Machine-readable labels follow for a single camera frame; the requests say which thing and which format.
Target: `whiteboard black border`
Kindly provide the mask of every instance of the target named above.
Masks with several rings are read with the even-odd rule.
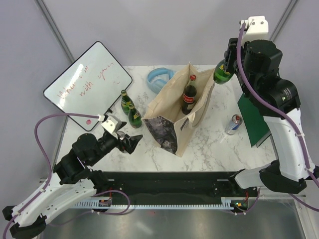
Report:
[[[57,80],[59,79],[71,66],[73,66],[88,50],[90,50],[96,43],[101,43],[102,46],[104,46],[104,48],[111,54],[111,56],[116,60],[116,62],[122,67],[122,69],[129,75],[129,77],[131,78],[131,82],[128,84],[128,86],[125,88],[125,90],[131,85],[131,83],[133,82],[133,78],[131,77],[131,75],[124,69],[124,67],[119,63],[119,61],[113,56],[113,54],[105,47],[105,45],[101,42],[101,41],[96,41],[94,42],[81,56],[79,56],[67,69],[65,69],[65,71],[63,71],[50,85],[48,85],[44,90],[43,90],[43,96],[50,101],[54,106],[56,106],[59,110],[61,110],[62,112],[66,113],[65,111],[63,111],[62,109],[60,109],[55,103],[53,103],[49,98],[47,98],[44,94],[44,92]],[[115,104],[115,102],[120,98],[121,94],[119,94],[119,96],[116,98],[116,100],[111,104],[111,106],[103,113],[104,115],[111,109],[111,107]],[[95,125],[93,125],[93,127],[90,130],[86,130],[85,128],[83,128],[77,121],[75,121],[73,118],[71,118],[70,116],[68,116],[71,120],[73,120],[74,122],[76,122],[82,129],[84,129],[86,132],[91,132],[94,127],[99,123],[97,122]]]

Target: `red bottle cap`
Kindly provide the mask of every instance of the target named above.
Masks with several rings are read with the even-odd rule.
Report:
[[[191,81],[196,80],[196,76],[195,75],[190,75],[189,78],[190,78]]]

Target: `white marble surface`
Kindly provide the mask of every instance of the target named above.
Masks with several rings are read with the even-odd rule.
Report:
[[[146,85],[147,74],[154,68],[162,66],[128,66],[125,69],[133,78],[128,88],[136,108],[144,115],[147,105],[156,96]],[[179,70],[183,66],[165,66]],[[213,65],[196,66],[199,71],[214,67]],[[237,171],[242,168],[255,168],[275,159],[275,154],[267,139],[259,148],[250,146],[244,123],[235,135],[226,135],[224,129],[234,114],[240,114],[237,101],[241,95],[238,80],[233,78],[225,85],[215,86],[210,105],[202,124],[197,128],[182,158],[154,146],[153,137],[145,125],[133,129],[127,124],[123,131],[130,136],[142,134],[135,152],[123,154],[112,150],[92,168],[103,171]],[[113,115],[127,121],[122,112],[120,101],[112,108]],[[60,148],[58,161],[67,154],[72,143],[85,131],[72,120],[68,120]],[[91,133],[101,137],[103,130],[97,126]]]

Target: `soda can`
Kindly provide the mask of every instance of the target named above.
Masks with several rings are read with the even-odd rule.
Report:
[[[226,134],[233,135],[236,130],[239,128],[241,123],[243,122],[243,118],[240,115],[233,115],[231,121],[227,125],[225,132]]]

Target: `bottle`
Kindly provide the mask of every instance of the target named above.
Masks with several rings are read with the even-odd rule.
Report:
[[[135,109],[135,106],[130,103],[129,104],[130,112],[129,112],[129,122],[133,128],[139,128],[142,125],[141,114]]]
[[[214,81],[220,85],[225,84],[234,74],[224,71],[224,60],[221,60],[214,71]]]
[[[133,104],[133,101],[128,96],[128,93],[126,92],[126,90],[121,90],[121,95],[122,95],[122,100],[121,100],[122,110],[126,115],[128,115],[130,111],[129,104],[130,103]]]
[[[184,115],[187,115],[195,106],[195,96],[197,94],[196,90],[196,76],[190,75],[189,82],[184,90],[183,94],[183,104],[181,106],[181,111]]]

